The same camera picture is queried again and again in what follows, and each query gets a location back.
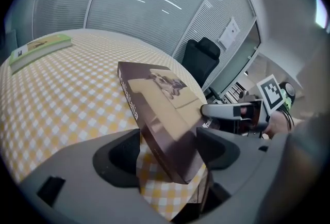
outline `office chair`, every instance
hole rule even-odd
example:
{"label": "office chair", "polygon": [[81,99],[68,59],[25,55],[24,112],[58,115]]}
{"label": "office chair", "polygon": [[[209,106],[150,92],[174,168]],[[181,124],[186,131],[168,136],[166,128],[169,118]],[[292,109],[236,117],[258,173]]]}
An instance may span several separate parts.
{"label": "office chair", "polygon": [[[219,64],[219,56],[219,47],[208,38],[203,37],[199,42],[189,40],[182,65],[191,73],[199,86],[202,87],[207,77]],[[206,99],[214,96],[217,100],[220,100],[216,91],[212,88],[209,89],[211,93],[206,96]]]}

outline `book with green cover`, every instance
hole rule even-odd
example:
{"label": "book with green cover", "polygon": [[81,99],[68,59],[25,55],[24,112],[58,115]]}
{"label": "book with green cover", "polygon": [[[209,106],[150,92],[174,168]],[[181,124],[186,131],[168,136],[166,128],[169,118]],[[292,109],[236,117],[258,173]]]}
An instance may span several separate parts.
{"label": "book with green cover", "polygon": [[71,38],[65,34],[55,34],[32,41],[14,50],[9,59],[12,73],[49,53],[71,45]]}

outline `picture of dog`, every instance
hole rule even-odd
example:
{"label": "picture of dog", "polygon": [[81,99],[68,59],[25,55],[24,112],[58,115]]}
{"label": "picture of dog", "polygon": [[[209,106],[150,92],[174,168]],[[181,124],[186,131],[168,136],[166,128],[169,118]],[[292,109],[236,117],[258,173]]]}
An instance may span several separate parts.
{"label": "picture of dog", "polygon": [[151,73],[147,79],[152,79],[170,100],[174,99],[174,96],[179,96],[180,90],[187,87],[180,79],[171,79],[158,73]]}

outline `checkered tablecloth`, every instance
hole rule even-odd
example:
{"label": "checkered tablecloth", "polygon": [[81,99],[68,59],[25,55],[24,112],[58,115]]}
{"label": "checkered tablecloth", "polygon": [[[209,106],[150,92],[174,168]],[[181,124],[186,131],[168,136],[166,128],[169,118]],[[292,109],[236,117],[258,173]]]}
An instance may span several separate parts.
{"label": "checkered tablecloth", "polygon": [[[176,60],[133,38],[104,31],[65,31],[72,46],[11,75],[0,68],[0,150],[18,183],[59,149],[137,128],[117,76],[118,61],[169,67],[206,103],[197,82]],[[172,219],[195,192],[205,166],[188,185],[168,183],[145,141],[137,160],[141,195]]]}

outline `chair armrest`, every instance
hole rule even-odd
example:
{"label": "chair armrest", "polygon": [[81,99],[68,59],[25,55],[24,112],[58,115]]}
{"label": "chair armrest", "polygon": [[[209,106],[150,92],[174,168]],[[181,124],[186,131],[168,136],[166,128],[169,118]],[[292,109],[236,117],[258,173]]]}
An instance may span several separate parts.
{"label": "chair armrest", "polygon": [[218,93],[212,87],[209,87],[208,89],[210,89],[211,93],[209,93],[208,95],[206,95],[206,100],[208,100],[209,98],[211,98],[211,96],[215,97],[216,100],[220,100],[220,97],[219,97]]}

